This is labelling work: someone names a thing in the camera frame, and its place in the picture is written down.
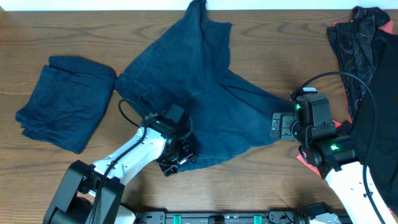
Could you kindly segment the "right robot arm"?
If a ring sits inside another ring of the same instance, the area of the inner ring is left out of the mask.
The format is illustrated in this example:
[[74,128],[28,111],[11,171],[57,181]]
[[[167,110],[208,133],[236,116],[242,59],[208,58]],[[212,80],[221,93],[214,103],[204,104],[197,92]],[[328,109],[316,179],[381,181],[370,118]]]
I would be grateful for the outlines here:
[[395,223],[351,137],[337,132],[326,96],[310,91],[294,103],[292,112],[273,113],[271,137],[300,144],[302,159],[335,192],[352,223]]

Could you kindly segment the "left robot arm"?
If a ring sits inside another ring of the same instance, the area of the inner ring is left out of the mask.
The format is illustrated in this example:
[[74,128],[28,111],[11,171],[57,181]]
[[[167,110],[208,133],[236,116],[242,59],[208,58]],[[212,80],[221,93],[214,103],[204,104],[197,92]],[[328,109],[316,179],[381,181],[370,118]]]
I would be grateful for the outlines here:
[[112,154],[69,166],[43,222],[134,223],[135,213],[121,205],[125,187],[152,161],[170,176],[196,158],[192,131],[191,117],[178,105],[164,115],[148,114],[137,133]]

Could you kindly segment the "dark blue denim shorts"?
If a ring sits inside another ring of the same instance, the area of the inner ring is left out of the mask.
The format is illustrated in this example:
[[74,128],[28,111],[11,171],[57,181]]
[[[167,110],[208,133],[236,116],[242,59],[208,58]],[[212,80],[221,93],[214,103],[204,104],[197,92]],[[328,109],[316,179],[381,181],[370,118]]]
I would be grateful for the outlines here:
[[228,161],[252,147],[272,144],[275,112],[292,112],[282,100],[229,69],[229,22],[211,21],[205,1],[184,16],[120,74],[116,91],[144,113],[186,109],[198,156],[185,170]]

